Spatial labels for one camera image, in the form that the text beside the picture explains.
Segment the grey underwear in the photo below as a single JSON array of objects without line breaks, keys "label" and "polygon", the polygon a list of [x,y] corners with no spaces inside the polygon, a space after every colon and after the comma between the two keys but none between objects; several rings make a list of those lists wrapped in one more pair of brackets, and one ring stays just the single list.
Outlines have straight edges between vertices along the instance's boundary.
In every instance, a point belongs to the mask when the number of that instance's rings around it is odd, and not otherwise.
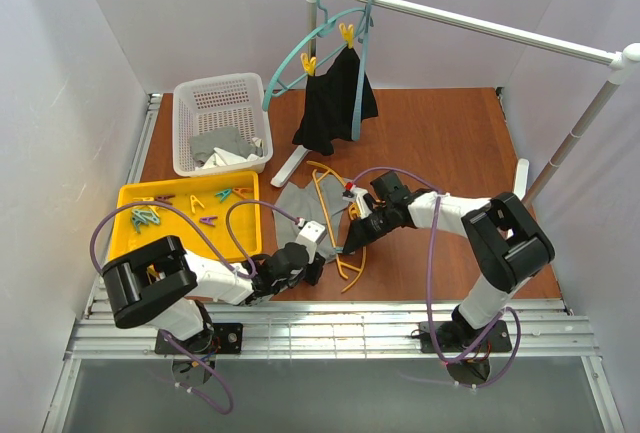
[{"label": "grey underwear", "polygon": [[[332,226],[339,227],[344,210],[349,203],[342,198],[343,187],[334,178],[322,182],[322,190],[328,194],[329,211],[334,213]],[[326,225],[321,205],[312,181],[304,188],[289,182],[283,189],[275,205],[294,217],[316,221]],[[274,214],[276,242],[279,248],[293,242],[298,234],[294,224],[280,213]]]}]

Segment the yellow hanger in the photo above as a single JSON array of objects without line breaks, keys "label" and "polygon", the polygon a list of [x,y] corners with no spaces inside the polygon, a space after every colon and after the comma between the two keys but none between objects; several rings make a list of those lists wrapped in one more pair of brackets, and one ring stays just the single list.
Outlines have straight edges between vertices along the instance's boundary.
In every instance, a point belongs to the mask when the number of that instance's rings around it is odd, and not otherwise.
[{"label": "yellow hanger", "polygon": [[312,183],[316,190],[316,194],[319,199],[319,203],[321,205],[321,209],[324,215],[324,218],[327,222],[327,230],[330,239],[330,244],[335,253],[335,263],[337,272],[340,278],[346,282],[345,286],[342,288],[341,293],[345,294],[349,290],[351,290],[362,277],[363,272],[366,267],[367,260],[367,248],[363,247],[361,249],[361,257],[359,263],[350,263],[345,259],[345,254],[338,254],[335,251],[335,247],[341,246],[338,243],[339,240],[339,227],[334,228],[332,226],[332,217],[334,213],[329,211],[329,201],[328,194],[324,193],[322,190],[322,182],[328,178],[334,178],[338,181],[341,187],[344,187],[346,181],[343,179],[341,175],[339,175],[334,169],[331,167],[322,164],[317,161],[308,160],[307,164],[313,168],[311,173]]}]

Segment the grey-blue hanger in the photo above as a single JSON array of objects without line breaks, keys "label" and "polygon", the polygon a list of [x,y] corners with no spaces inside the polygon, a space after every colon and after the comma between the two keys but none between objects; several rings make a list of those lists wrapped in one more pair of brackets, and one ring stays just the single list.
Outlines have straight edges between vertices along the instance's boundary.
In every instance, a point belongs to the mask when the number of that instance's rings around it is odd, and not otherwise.
[{"label": "grey-blue hanger", "polygon": [[363,99],[364,99],[364,87],[366,76],[366,61],[369,47],[369,29],[371,28],[372,18],[371,10],[373,7],[373,0],[367,0],[363,13],[363,26],[361,35],[358,37],[361,47],[361,57],[359,62],[358,76],[356,82],[355,102],[352,116],[351,125],[351,140],[358,141],[361,136],[361,122],[363,111]]}]

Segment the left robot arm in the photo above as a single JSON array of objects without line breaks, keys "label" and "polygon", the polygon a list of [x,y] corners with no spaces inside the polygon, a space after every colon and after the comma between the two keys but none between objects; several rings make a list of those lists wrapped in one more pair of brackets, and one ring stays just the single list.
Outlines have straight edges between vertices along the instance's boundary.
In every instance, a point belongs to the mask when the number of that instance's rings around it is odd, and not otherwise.
[{"label": "left robot arm", "polygon": [[152,326],[187,341],[212,323],[204,301],[260,304],[302,282],[316,285],[324,264],[317,247],[300,240],[226,267],[169,235],[109,262],[101,276],[118,328]]}]

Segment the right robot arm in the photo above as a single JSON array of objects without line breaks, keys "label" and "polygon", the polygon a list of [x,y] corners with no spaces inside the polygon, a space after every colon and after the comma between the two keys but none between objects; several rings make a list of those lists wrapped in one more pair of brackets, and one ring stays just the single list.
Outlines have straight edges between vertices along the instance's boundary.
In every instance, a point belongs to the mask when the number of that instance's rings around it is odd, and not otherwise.
[{"label": "right robot arm", "polygon": [[460,341],[471,341],[494,320],[510,298],[555,259],[555,249],[512,192],[493,198],[456,197],[432,188],[415,191],[393,170],[371,182],[374,189],[349,182],[343,199],[359,216],[350,223],[342,252],[351,254],[397,228],[444,231],[468,240],[480,276],[442,325]]}]

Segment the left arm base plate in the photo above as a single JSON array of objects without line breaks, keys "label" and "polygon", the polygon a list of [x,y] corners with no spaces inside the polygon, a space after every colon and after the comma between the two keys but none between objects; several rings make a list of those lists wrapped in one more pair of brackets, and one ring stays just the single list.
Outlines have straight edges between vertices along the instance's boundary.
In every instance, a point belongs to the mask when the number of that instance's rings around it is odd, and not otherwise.
[{"label": "left arm base plate", "polygon": [[213,323],[166,329],[173,341],[196,356],[237,354],[241,352],[243,325]]}]

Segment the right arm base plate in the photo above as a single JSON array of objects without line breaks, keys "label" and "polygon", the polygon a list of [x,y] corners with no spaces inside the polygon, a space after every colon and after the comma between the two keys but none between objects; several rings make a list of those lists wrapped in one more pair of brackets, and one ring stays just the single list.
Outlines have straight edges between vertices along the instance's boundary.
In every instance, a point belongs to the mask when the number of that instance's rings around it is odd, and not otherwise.
[{"label": "right arm base plate", "polygon": [[[443,325],[445,325],[445,322],[442,321],[436,321],[434,323],[435,337],[443,354],[453,355],[462,353],[475,341],[474,338],[459,339],[453,333],[442,331]],[[420,322],[411,336],[419,340],[420,351],[422,353],[436,352],[427,321]],[[515,339],[516,337],[511,336],[509,333],[506,322],[499,320],[469,355],[480,355],[487,352],[509,353],[513,349]]]}]

